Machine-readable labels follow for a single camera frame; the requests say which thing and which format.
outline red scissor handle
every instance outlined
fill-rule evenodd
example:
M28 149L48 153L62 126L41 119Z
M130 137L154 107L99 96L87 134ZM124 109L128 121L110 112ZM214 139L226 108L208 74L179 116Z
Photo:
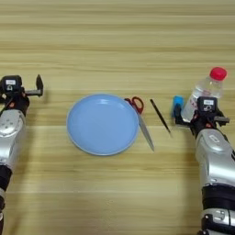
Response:
M139 97L134 96L132 99L126 98L125 100L128 101L129 104L133 106L139 114L143 112L144 104Z

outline scissors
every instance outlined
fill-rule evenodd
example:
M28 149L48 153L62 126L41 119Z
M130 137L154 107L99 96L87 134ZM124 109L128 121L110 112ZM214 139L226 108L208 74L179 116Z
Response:
M148 129L147 129L142 117L141 117L141 113L143 112L143 108L144 108L143 101L137 96L134 96L131 99L125 98L125 100L128 101L129 104L136 110L136 112L138 114L140 128L143 132L143 135L144 135L145 139L148 141L151 149L154 151L154 145L151 140L150 132L148 131Z

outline blue object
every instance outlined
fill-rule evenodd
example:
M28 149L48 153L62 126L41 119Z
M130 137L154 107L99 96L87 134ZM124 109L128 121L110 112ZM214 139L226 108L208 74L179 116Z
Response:
M184 107L184 98L180 95L176 95L174 98L173 98L173 109L174 107L179 104L180 107L181 107L181 110L183 109Z
M94 155L113 155L127 149L137 138L136 111L114 95L90 95L76 103L67 117L72 142Z

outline black pen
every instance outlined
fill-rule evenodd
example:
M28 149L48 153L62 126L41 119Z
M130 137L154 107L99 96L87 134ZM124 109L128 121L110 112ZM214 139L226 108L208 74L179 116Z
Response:
M171 133L171 131L169 130L169 128L168 128L168 126L167 126L167 124L166 124L166 122L165 122L165 120L164 120L164 118L163 118L161 112L159 111L158 107L155 105L155 103L154 103L154 101L153 101L152 99L151 99L151 104L153 105L153 107L154 107L155 111L157 112L157 114L158 114L158 116L159 116L161 122L162 122L163 125L166 127L166 129L167 129L167 131L169 132L169 134L172 135L172 133Z

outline plastic bottle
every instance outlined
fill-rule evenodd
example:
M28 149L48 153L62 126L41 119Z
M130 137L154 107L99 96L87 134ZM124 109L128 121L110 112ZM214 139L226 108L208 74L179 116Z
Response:
M223 68L215 67L211 70L210 75L201 80L190 95L183 111L182 117L184 121L190 122L197 109L196 100L200 96L222 97L222 81L225 79L227 71Z

